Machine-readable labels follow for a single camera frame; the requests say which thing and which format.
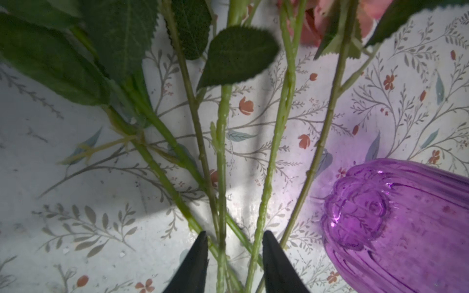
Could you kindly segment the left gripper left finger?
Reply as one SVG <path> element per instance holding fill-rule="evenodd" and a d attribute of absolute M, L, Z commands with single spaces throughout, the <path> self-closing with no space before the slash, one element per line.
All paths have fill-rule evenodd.
<path fill-rule="evenodd" d="M 208 237 L 202 231 L 163 293 L 204 293 L 208 262 Z"/>

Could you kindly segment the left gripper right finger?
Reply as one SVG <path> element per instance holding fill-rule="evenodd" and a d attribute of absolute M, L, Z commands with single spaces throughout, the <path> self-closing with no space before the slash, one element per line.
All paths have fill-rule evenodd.
<path fill-rule="evenodd" d="M 263 235 L 263 266 L 267 293 L 309 293 L 271 231 Z"/>

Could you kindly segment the blue purple glass vase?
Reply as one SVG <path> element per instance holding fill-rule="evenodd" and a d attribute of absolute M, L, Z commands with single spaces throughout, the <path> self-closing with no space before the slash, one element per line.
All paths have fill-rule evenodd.
<path fill-rule="evenodd" d="M 324 203 L 324 248 L 359 293 L 469 290 L 469 180 L 412 161 L 352 167 Z"/>

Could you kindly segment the peach spray rose stem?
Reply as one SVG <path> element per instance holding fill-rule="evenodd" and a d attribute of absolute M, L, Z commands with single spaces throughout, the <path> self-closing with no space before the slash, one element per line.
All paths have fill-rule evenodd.
<path fill-rule="evenodd" d="M 272 194 L 272 180 L 276 169 L 277 152 L 280 147 L 283 132 L 287 124 L 291 104 L 293 102 L 296 86 L 296 66 L 294 59 L 298 52 L 299 37 L 302 28 L 302 9 L 306 1 L 300 1 L 300 11 L 294 17 L 290 17 L 292 9 L 290 1 L 282 1 L 280 8 L 280 27 L 285 53 L 288 59 L 288 69 L 285 73 L 282 94 L 278 104 L 276 124 L 272 138 L 272 147 L 267 166 L 261 203 L 258 210 L 255 238 L 253 243 L 248 243 L 246 249 L 250 251 L 250 261 L 247 278 L 244 286 L 240 287 L 243 293 L 252 290 L 255 271 L 260 257 L 261 233 L 265 227 L 267 204 Z M 230 1 L 227 17 L 227 26 L 217 33 L 211 41 L 208 49 L 208 58 L 205 64 L 198 89 L 207 87 L 221 87 L 221 101 L 217 110 L 217 121 L 211 125 L 212 145 L 216 150 L 218 182 L 218 242 L 219 242 L 219 267 L 217 273 L 217 289 L 224 290 L 223 278 L 229 273 L 227 261 L 227 228 L 230 227 L 227 208 L 227 160 L 225 153 L 225 135 L 227 133 L 228 112 L 230 99 L 233 93 L 233 85 L 256 77 L 267 69 L 276 58 L 280 46 L 275 37 L 265 29 L 252 27 L 252 17 L 245 17 L 247 1 Z"/>

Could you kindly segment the floral patterned table mat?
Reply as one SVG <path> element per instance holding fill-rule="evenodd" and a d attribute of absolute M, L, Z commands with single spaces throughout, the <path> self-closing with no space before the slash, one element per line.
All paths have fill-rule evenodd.
<path fill-rule="evenodd" d="M 1 291 L 262 293 L 262 235 L 313 293 L 365 162 L 469 174 L 467 1 L 2 1 Z"/>

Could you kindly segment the small pink spray roses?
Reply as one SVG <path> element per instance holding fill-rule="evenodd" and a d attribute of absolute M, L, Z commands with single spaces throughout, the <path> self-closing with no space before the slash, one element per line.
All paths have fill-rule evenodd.
<path fill-rule="evenodd" d="M 243 21 L 245 1 L 230 1 L 225 29 L 216 29 L 209 1 L 2 1 L 1 58 L 62 98 L 101 107 L 122 144 L 133 144 L 177 205 L 189 227 L 201 231 L 182 196 L 154 160 L 144 128 L 155 127 L 171 152 L 208 196 L 216 243 L 217 290 L 249 292 L 228 264 L 227 230 L 258 263 L 258 249 L 229 216 L 226 195 L 227 116 L 232 87 L 256 77 L 278 51 L 267 30 Z M 142 63 L 159 18 L 165 21 L 183 77 L 199 149 L 193 161 L 158 117 Z"/>

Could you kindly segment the small magenta spray stem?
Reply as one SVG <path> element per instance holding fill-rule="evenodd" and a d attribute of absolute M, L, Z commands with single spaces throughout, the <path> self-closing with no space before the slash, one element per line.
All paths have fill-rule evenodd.
<path fill-rule="evenodd" d="M 298 53 L 296 93 L 278 152 L 266 228 L 281 236 L 313 161 L 338 57 Z M 322 245 L 322 199 L 353 166 L 373 158 L 469 174 L 469 9 L 424 10 L 372 61 L 349 59 L 344 79 L 366 69 L 336 104 L 316 178 L 288 239 L 294 267 L 314 293 L 350 293 Z"/>

